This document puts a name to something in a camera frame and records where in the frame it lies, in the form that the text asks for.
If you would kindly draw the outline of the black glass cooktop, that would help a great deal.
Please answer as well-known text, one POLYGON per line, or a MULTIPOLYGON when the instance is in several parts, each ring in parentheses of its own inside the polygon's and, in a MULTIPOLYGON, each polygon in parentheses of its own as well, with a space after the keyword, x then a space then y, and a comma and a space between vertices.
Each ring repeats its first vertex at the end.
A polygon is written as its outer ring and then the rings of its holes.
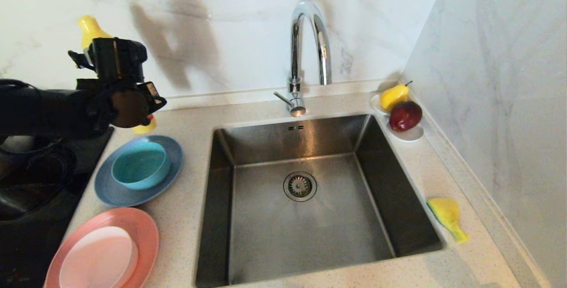
POLYGON ((0 288, 43 288, 113 133, 65 138, 0 177, 0 288))

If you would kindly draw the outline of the dark red apple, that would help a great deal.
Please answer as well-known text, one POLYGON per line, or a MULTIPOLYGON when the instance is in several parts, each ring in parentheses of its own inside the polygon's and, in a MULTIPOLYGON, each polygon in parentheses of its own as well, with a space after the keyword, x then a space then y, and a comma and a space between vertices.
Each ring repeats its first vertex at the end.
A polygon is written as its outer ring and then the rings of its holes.
POLYGON ((389 116, 389 126, 393 131, 403 132, 416 127, 423 118, 423 109, 413 101, 397 104, 389 116))

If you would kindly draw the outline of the stainless steel sink basin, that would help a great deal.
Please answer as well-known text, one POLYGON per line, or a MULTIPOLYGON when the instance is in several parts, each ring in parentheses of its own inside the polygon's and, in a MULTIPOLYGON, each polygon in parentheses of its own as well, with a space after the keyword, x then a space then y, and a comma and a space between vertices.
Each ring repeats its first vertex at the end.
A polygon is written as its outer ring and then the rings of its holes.
POLYGON ((370 114, 213 131, 196 285, 214 288, 442 250, 370 114), (306 171, 316 195, 283 182, 306 171))

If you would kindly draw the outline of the chrome gooseneck faucet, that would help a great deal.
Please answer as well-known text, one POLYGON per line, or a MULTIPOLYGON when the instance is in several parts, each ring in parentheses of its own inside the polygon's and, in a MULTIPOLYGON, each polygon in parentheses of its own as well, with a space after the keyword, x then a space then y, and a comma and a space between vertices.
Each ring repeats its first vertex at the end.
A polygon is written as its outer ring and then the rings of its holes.
POLYGON ((302 0, 296 5, 291 16, 290 75, 287 78, 287 94, 283 96, 278 92, 273 93, 286 104, 286 108, 292 117, 303 117, 307 112, 301 92, 303 80, 299 75, 300 50, 302 48, 301 32, 304 21, 307 21, 311 26, 315 38, 319 84, 328 86, 333 82, 330 40, 323 13, 314 1, 302 0))

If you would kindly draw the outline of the teal bowl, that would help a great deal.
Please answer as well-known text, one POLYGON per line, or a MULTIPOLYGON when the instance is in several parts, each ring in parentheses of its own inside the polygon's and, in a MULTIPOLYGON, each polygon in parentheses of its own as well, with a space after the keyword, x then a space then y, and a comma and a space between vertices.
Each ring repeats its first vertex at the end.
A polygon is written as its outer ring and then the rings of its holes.
POLYGON ((162 183, 172 168, 171 157, 161 144, 146 141, 122 152, 112 164, 113 179, 136 191, 162 183))

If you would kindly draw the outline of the small light pink plate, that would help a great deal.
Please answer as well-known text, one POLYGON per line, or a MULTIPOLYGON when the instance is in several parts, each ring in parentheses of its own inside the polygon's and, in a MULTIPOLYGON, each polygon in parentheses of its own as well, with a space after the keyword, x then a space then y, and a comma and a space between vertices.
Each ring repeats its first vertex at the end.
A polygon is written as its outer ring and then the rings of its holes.
POLYGON ((81 238, 63 260, 60 288, 121 288, 138 262, 138 248, 121 227, 102 227, 81 238))

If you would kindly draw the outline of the blue plate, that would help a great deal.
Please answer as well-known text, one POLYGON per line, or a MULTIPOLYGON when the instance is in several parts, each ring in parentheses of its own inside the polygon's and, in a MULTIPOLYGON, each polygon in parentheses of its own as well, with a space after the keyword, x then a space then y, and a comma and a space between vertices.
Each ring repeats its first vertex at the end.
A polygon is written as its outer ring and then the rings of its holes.
POLYGON ((176 179, 183 164, 183 151, 178 142, 164 135, 149 135, 137 138, 122 145, 105 159, 98 170, 94 187, 98 198, 106 205, 113 207, 132 207, 150 201, 164 192, 176 179), (165 180, 154 188, 147 190, 131 190, 116 182, 111 173, 111 167, 115 159, 129 147, 146 141, 153 141, 164 146, 168 151, 172 168, 165 180))

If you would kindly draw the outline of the yellow pear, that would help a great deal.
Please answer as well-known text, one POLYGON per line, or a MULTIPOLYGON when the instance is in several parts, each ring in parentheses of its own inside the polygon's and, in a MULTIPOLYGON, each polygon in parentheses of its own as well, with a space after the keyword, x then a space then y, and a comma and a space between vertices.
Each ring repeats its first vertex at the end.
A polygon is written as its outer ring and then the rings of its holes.
POLYGON ((410 92, 409 84, 412 82, 413 81, 409 81, 405 84, 398 84, 382 92, 380 94, 381 107, 385 111, 390 112, 397 104, 407 101, 410 92))

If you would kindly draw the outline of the round metal drain strainer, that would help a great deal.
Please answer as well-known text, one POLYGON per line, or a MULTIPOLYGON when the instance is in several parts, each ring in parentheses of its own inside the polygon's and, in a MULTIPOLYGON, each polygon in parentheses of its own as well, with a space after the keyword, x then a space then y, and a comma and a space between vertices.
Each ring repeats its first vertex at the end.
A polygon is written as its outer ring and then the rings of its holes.
POLYGON ((295 202, 306 202, 316 195, 318 183, 306 171, 293 171, 283 181, 285 195, 295 202))

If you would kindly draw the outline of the small white fruit dish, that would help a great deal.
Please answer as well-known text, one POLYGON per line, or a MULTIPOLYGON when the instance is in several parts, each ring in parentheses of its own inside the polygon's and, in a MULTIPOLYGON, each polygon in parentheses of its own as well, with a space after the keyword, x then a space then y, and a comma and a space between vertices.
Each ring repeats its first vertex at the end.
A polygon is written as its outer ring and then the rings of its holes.
POLYGON ((412 129, 403 132, 398 132, 391 129, 389 125, 390 114, 381 106, 380 94, 375 94, 375 96, 371 98, 370 105, 374 108, 375 112, 379 114, 381 121, 384 122, 385 127, 389 135, 391 135, 391 137, 405 143, 411 143, 423 137, 424 130, 423 130, 423 126, 421 126, 420 123, 416 127, 413 127, 412 129))

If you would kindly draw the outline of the yellow green sponge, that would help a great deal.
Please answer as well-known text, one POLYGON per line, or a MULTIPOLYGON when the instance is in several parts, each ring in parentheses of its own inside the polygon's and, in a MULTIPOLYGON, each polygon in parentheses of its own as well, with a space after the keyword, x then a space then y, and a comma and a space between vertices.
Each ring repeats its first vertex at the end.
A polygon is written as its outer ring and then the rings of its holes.
POLYGON ((437 221, 454 236, 459 244, 466 243, 469 240, 469 235, 462 230, 460 225, 460 208, 457 201, 450 198, 435 197, 429 198, 427 205, 437 221))

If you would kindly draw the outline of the dish soap bottle yellow cap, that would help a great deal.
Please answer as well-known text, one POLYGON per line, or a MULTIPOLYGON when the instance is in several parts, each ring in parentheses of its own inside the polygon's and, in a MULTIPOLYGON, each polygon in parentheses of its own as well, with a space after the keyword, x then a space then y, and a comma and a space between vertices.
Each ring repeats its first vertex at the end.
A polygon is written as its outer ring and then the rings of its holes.
MULTIPOLYGON (((78 24, 82 30, 81 53, 86 54, 88 60, 89 45, 93 39, 116 38, 102 30, 98 21, 90 15, 80 17, 78 24)), ((92 101, 87 106, 87 113, 94 116, 96 125, 129 128, 136 134, 147 134, 154 130, 157 122, 153 114, 166 104, 154 84, 145 80, 142 83, 108 83, 98 77, 79 79, 77 89, 93 94, 92 101)))

